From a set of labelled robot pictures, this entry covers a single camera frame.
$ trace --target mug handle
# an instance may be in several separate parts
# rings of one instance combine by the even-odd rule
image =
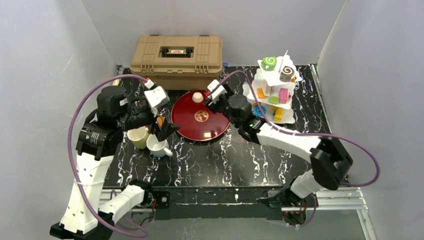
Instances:
[[[163,150],[165,151],[166,155],[168,155],[169,157],[172,157],[173,153],[172,153],[172,151],[171,151],[171,150],[169,150],[169,149],[168,149],[168,148],[166,148],[166,147],[165,147]]]

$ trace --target pink toy piece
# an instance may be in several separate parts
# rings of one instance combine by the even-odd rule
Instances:
[[[280,88],[278,99],[280,104],[286,104],[289,99],[289,90],[287,88]]]

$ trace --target wire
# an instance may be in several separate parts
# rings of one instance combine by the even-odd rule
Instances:
[[[302,211],[302,213],[306,212],[306,209],[308,209],[308,203],[307,203],[307,202],[305,202],[305,208],[304,208],[304,210]]]
[[[151,218],[154,218],[155,216],[148,216],[148,217],[146,217],[145,219],[143,219],[143,221],[141,222],[141,224],[140,224],[140,226],[142,226],[143,225],[143,223],[147,220],[147,219],[151,219]]]
[[[73,117],[72,117],[72,119],[70,121],[69,129],[68,129],[68,132],[67,132],[67,154],[69,156],[69,163],[70,163],[70,167],[72,168],[73,176],[75,177],[75,180],[76,180],[77,183],[81,183],[81,179],[80,179],[80,176],[78,175],[77,165],[75,164],[74,156],[72,154],[72,152],[73,152],[72,151],[72,132],[74,130],[74,125],[75,125],[75,122],[77,121],[78,114],[80,113],[81,109],[83,108],[83,105],[86,103],[86,101],[89,99],[89,97],[96,90],[98,90],[99,88],[101,88],[102,86],[104,86],[104,85],[106,85],[106,84],[108,84],[110,82],[113,82],[113,81],[115,81],[117,79],[123,79],[123,78],[135,78],[135,79],[141,80],[141,81],[143,81],[145,83],[147,82],[147,80],[144,77],[138,76],[138,75],[134,75],[134,74],[123,74],[123,75],[119,75],[119,76],[114,76],[114,77],[110,78],[109,80],[106,80],[106,81],[104,81],[104,82],[96,85],[93,89],[91,89],[84,96],[84,98],[81,100],[81,102],[79,103],[78,107],[75,110],[75,113],[73,114]],[[99,214],[97,213],[97,210],[95,210],[93,208],[93,206],[91,205],[91,203],[90,203],[90,201],[89,201],[89,199],[87,197],[86,192],[84,191],[83,185],[78,184],[78,189],[81,192],[81,197],[82,197],[85,205],[87,206],[88,210],[90,211],[90,213],[103,226],[105,226],[106,228],[108,228],[108,229],[110,229],[110,230],[112,230],[114,232],[117,232],[117,233],[119,233],[121,235],[124,235],[124,236],[127,236],[127,237],[131,237],[131,238],[141,238],[141,239],[143,239],[143,238],[147,238],[148,237],[148,235],[149,235],[148,233],[145,234],[145,235],[134,234],[134,233],[130,233],[130,232],[124,231],[122,229],[119,229],[119,228],[117,228],[115,226],[110,225],[103,218],[101,218],[99,216]]]
[[[110,191],[110,199],[112,199],[112,196],[113,195],[115,195],[115,197],[117,196],[117,191],[115,191],[114,189],[112,189],[112,191]],[[149,232],[147,231],[147,230],[145,230],[143,227],[142,227],[142,225],[143,225],[143,222],[144,222],[144,220],[143,220],[143,222],[141,222],[141,224],[140,224],[140,226],[139,225],[137,225],[135,222],[133,222],[133,220],[131,220],[131,218],[129,218],[129,217],[127,217],[127,216],[124,216],[124,219],[129,223],[129,224],[131,224],[131,225],[133,225],[133,226],[135,226],[135,227],[128,227],[128,226],[125,226],[125,225],[122,225],[122,224],[120,224],[119,222],[117,223],[117,225],[118,226],[120,226],[121,228],[123,228],[123,229],[126,229],[126,230],[130,230],[130,231],[133,231],[133,230],[141,230],[141,231],[143,231],[147,236],[146,236],[146,238],[149,236]]]
[[[312,215],[309,217],[309,219],[307,221],[305,221],[303,224],[299,225],[299,227],[304,227],[305,225],[309,224],[312,219],[315,217],[315,213],[317,212],[317,197],[314,194],[311,194],[312,198],[313,198],[313,212]]]
[[[230,77],[232,75],[235,75],[235,74],[243,74],[244,75],[247,83],[249,84],[249,87],[250,87],[251,93],[253,95],[254,101],[259,106],[260,103],[258,101],[258,98],[256,97],[255,90],[253,89],[253,86],[252,86],[252,82],[248,78],[248,75],[244,71],[241,71],[241,70],[236,70],[236,71],[233,71],[230,74],[228,74],[222,81],[219,82],[219,84],[215,87],[215,89],[213,89],[210,92],[209,95],[212,95],[213,92],[215,92],[221,85],[223,85],[226,82],[228,82],[228,80],[230,79]],[[259,107],[258,110],[262,114],[263,119],[265,119],[266,123],[269,124],[273,129],[279,131],[280,133],[287,134],[287,135],[292,135],[292,136],[318,136],[318,137],[336,138],[336,139],[344,140],[344,141],[346,141],[348,143],[351,143],[351,144],[357,146],[358,148],[360,148],[361,150],[363,150],[366,154],[368,154],[368,156],[372,159],[372,161],[375,164],[376,172],[375,172],[374,178],[372,180],[368,181],[368,182],[360,183],[360,184],[353,184],[353,183],[349,183],[349,182],[342,182],[342,184],[344,184],[344,185],[346,185],[348,187],[365,187],[365,186],[369,186],[369,185],[375,183],[377,181],[377,179],[379,179],[379,177],[380,177],[380,165],[379,165],[379,162],[377,161],[377,158],[367,148],[365,148],[364,146],[362,146],[358,142],[355,142],[355,141],[350,140],[350,139],[348,139],[346,137],[343,137],[343,136],[339,136],[339,135],[335,135],[335,134],[329,134],[329,133],[300,133],[300,132],[299,133],[298,132],[293,133],[293,132],[285,131],[283,127],[280,127],[280,126],[272,123],[267,118],[267,116],[265,115],[265,113],[262,111],[262,108],[261,107]]]
[[[304,209],[304,203],[302,202],[302,206],[300,206],[300,210],[298,211],[299,213],[302,211],[302,209]]]
[[[151,208],[151,211],[153,213],[153,216],[156,214],[155,208],[156,208],[156,198],[154,199],[153,207]]]
[[[153,199],[153,197],[151,198],[151,201],[150,201],[150,203],[148,204],[148,205],[146,205],[146,204],[144,204],[144,205],[141,205],[141,204],[138,204],[137,205],[137,207],[141,207],[142,209],[145,209],[145,208],[148,208],[148,207],[150,207],[152,204],[153,204],[153,202],[154,202],[155,200]]]

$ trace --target white cup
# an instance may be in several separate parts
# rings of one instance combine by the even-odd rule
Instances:
[[[150,150],[150,153],[157,158],[164,157],[165,155],[171,157],[173,155],[172,151],[170,150],[168,141],[164,140],[159,142],[158,138],[154,134],[147,138],[146,144],[147,148]]]
[[[146,148],[146,141],[149,136],[149,129],[145,126],[128,131],[128,139],[139,149]]]

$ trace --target yellow toy block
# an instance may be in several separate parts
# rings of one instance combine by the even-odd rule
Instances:
[[[281,122],[281,119],[283,119],[284,109],[281,107],[278,107],[277,111],[275,112],[274,121]]]
[[[257,97],[259,99],[266,99],[267,97],[264,95],[264,92],[262,91],[262,88],[258,87],[256,88]]]

